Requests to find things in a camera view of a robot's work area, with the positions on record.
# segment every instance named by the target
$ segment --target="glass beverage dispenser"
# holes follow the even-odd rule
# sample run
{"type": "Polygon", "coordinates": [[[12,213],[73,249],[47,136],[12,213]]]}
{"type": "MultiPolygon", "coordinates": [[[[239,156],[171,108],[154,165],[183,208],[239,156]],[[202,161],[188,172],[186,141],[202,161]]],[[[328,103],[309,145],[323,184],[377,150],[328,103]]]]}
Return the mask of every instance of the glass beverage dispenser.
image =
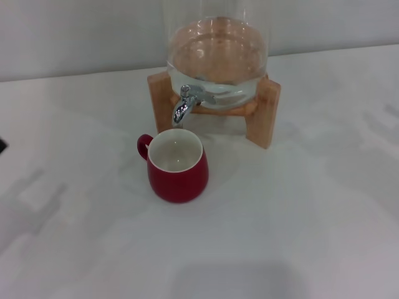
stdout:
{"type": "Polygon", "coordinates": [[[266,74],[269,1],[163,0],[168,72],[185,104],[177,122],[188,105],[223,110],[255,96],[266,74]]]}

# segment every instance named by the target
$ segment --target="red mug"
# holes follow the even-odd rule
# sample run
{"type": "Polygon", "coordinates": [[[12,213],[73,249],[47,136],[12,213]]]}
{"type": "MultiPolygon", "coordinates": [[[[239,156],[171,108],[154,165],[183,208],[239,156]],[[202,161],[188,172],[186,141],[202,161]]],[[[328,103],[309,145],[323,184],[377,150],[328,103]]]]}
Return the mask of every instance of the red mug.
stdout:
{"type": "Polygon", "coordinates": [[[152,138],[142,135],[137,150],[147,161],[150,184],[162,199],[184,203],[204,191],[209,171],[201,140],[184,129],[171,129],[152,138]]]}

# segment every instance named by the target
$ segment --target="metal spigot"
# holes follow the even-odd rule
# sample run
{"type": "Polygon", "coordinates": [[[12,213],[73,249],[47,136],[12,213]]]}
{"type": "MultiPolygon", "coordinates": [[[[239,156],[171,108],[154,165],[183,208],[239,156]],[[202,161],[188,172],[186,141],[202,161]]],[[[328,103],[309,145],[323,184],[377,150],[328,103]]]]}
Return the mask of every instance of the metal spigot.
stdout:
{"type": "Polygon", "coordinates": [[[173,110],[172,125],[176,127],[186,118],[193,110],[194,106],[201,104],[203,101],[215,104],[214,96],[206,93],[203,87],[197,85],[184,85],[180,89],[180,101],[173,110]]]}

